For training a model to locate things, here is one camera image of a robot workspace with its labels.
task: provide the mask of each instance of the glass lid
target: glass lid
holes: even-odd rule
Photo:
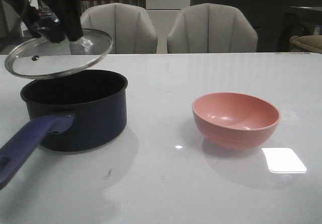
[[[9,53],[5,67],[11,74],[23,78],[58,78],[98,63],[112,46],[109,34],[94,29],[83,29],[83,37],[75,42],[65,39],[51,43],[43,37],[33,38]]]

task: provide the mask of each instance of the pot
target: pot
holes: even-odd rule
[[[0,189],[33,150],[89,150],[117,137],[126,126],[127,79],[106,70],[32,81],[21,90],[31,121],[0,149]]]

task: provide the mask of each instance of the pink bowl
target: pink bowl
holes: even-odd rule
[[[240,93],[213,93],[192,104],[198,129],[213,143],[245,150],[264,143],[280,120],[272,104]]]

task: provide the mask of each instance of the chair backrest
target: chair backrest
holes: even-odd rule
[[[199,4],[182,9],[167,39],[168,53],[255,52],[257,33],[234,7]]]
[[[111,53],[156,53],[157,35],[146,9],[121,3],[94,6],[80,17],[83,28],[109,33],[114,40]]]

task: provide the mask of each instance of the blue handle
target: blue handle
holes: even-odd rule
[[[67,115],[49,115],[35,118],[24,125],[0,149],[0,190],[13,178],[29,155],[49,133],[68,130],[74,118]]]

